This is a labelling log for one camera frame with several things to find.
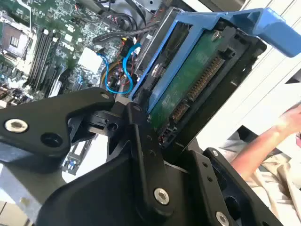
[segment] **screw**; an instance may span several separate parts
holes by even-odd
[[[216,41],[221,35],[220,31],[216,31],[214,32],[214,34],[212,35],[211,41]]]
[[[222,226],[229,226],[229,221],[228,221],[228,219],[226,218],[226,216],[222,212],[217,211],[215,216],[216,216],[217,221]]]
[[[110,97],[108,95],[106,95],[105,93],[102,93],[102,97],[103,98],[106,98],[106,99],[109,99]]]
[[[10,119],[4,124],[6,130],[12,133],[23,133],[28,129],[26,122],[20,119]]]
[[[167,205],[169,203],[168,193],[163,188],[157,188],[154,191],[155,199],[162,205]]]
[[[216,150],[213,150],[212,152],[213,152],[213,154],[214,154],[216,157],[218,156],[218,153],[217,153]]]

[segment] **hole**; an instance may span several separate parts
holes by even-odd
[[[234,50],[232,50],[232,49],[230,49],[230,48],[227,48],[226,49],[226,51],[224,51],[223,53],[222,53],[222,55],[224,56],[224,57],[234,57],[235,56],[235,51]]]
[[[105,93],[101,93],[102,94],[102,97],[103,98],[105,98],[105,99],[109,99],[110,97],[107,95],[107,94],[105,94]]]
[[[63,143],[63,139],[56,133],[44,133],[41,136],[41,141],[48,147],[59,147]]]
[[[11,126],[15,129],[20,129],[20,128],[22,128],[23,125],[21,123],[15,121],[15,122],[11,123]]]
[[[240,219],[240,209],[239,209],[238,202],[232,196],[229,196],[225,199],[225,203],[231,217],[235,221]]]
[[[221,220],[223,223],[226,223],[226,219],[225,219],[223,216],[220,216],[220,220]]]
[[[159,192],[159,196],[161,199],[165,200],[166,199],[166,196],[163,192]]]
[[[108,125],[108,130],[109,131],[115,131],[118,129],[118,125],[116,123],[111,123]]]

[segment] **chip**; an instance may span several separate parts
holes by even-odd
[[[71,9],[71,5],[68,4],[68,3],[65,3],[64,6],[63,6],[63,9],[64,9],[65,11],[69,12],[70,9]]]
[[[79,64],[93,73],[98,72],[102,62],[103,59],[87,47],[84,48],[84,51],[79,59]]]
[[[65,35],[65,40],[67,40],[68,42],[71,42],[72,41],[72,36],[69,35],[69,34],[66,34]]]
[[[96,26],[94,24],[90,25],[90,31],[94,32],[96,30]]]

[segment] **motherboard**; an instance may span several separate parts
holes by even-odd
[[[112,40],[96,46],[92,39],[116,30],[110,19],[99,18],[74,0],[1,0],[4,107],[99,86],[105,64],[95,52],[101,50],[111,63],[121,44]]]

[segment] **metal washer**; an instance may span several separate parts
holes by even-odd
[[[226,218],[226,216],[222,212],[217,211],[215,216],[216,216],[217,221],[222,226],[229,226],[229,221],[228,221],[228,219]]]
[[[28,124],[20,119],[10,119],[4,123],[4,127],[12,133],[23,133],[28,129]]]
[[[169,195],[163,188],[157,188],[154,191],[155,199],[162,205],[169,204]]]
[[[213,150],[212,152],[213,152],[213,154],[214,154],[216,157],[218,156],[218,153],[217,153],[216,150]]]

